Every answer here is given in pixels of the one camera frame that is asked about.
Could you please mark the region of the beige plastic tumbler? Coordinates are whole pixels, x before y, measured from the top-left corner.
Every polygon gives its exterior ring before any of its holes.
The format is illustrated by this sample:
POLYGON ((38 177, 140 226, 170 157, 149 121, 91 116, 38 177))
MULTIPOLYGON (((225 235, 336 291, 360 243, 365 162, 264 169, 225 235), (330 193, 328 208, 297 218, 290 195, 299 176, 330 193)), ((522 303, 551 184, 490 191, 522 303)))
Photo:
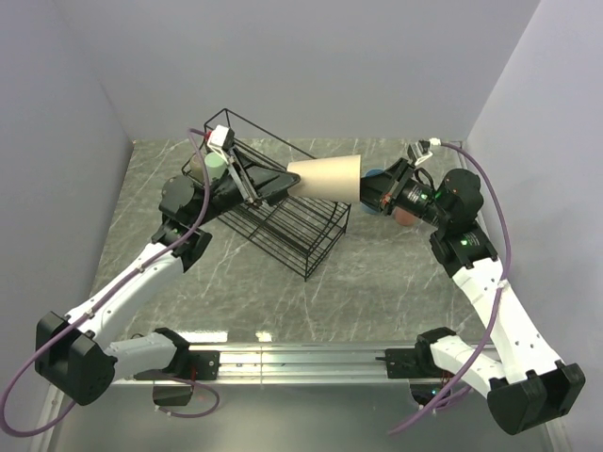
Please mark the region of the beige plastic tumbler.
POLYGON ((359 202, 361 164, 359 154, 291 162, 287 171, 299 175, 300 181, 288 189, 288 195, 330 202, 359 202))

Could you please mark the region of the green tumbler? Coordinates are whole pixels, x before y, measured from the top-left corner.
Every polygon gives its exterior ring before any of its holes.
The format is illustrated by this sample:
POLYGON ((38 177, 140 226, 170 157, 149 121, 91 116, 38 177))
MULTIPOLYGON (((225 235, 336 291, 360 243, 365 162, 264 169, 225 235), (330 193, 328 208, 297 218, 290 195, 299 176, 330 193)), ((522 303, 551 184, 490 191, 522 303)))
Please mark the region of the green tumbler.
POLYGON ((227 171, 227 162, 216 152, 205 155, 204 165, 211 183, 219 180, 224 172, 227 171))

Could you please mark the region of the beige ceramic mug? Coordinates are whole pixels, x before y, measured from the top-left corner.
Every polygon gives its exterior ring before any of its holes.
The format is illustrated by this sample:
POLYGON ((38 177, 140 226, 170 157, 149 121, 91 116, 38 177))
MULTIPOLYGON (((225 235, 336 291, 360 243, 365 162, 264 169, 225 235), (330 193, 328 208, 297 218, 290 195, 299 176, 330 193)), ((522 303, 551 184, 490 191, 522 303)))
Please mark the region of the beige ceramic mug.
POLYGON ((196 154, 191 156, 189 160, 189 171, 191 177, 194 177, 200 182, 204 181, 204 164, 201 162, 201 159, 196 154))

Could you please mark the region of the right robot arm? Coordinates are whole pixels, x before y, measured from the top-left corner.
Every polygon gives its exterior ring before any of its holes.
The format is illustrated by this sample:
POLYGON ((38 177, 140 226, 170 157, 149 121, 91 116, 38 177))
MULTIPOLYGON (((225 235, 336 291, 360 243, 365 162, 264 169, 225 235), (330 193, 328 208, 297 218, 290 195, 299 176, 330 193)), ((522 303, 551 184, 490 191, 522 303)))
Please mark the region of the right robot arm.
POLYGON ((477 222, 483 178, 452 169, 438 187, 417 179, 405 159, 360 180, 361 203, 389 214, 399 207, 434 227, 430 245, 436 261, 478 314, 496 351, 493 360, 449 328, 417 336, 414 360, 402 363, 389 349, 389 377, 416 370, 426 377, 450 375, 480 393, 498 426, 515 435, 569 413, 585 376, 566 364, 546 342, 506 279, 507 269, 477 222))

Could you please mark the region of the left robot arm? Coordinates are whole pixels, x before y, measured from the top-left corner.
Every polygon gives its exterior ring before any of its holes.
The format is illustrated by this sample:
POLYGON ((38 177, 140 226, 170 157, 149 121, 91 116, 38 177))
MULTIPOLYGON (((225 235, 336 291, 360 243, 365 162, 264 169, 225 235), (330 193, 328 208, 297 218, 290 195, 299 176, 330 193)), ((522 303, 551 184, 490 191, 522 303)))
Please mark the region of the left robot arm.
POLYGON ((191 375, 190 344, 175 331, 159 328, 138 339, 116 338, 147 301, 201 259, 212 239, 203 224, 245 204, 273 205, 301 180, 243 156, 237 147, 226 156, 217 179, 171 177, 162 188, 161 224, 141 254, 89 300, 39 321, 35 370, 76 404, 89 405, 113 381, 136 374, 191 375))

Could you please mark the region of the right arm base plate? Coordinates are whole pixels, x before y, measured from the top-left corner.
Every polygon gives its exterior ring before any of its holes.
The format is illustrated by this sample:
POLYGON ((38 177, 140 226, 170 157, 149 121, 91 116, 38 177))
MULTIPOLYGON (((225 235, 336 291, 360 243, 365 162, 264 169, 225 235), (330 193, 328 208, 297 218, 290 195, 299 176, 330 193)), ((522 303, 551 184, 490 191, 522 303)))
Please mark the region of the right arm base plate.
POLYGON ((376 361, 383 362, 388 379, 421 379, 426 373, 418 363, 415 349, 408 347, 386 348, 376 361))

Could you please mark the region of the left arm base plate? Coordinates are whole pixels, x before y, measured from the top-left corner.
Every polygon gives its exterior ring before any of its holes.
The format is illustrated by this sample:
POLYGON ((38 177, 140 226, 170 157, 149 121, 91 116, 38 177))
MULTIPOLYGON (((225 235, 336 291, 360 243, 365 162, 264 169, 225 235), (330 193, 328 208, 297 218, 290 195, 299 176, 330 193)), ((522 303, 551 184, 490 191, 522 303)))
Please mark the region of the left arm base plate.
POLYGON ((200 381, 216 380, 220 367, 220 352, 217 350, 177 351, 162 372, 178 379, 200 381))

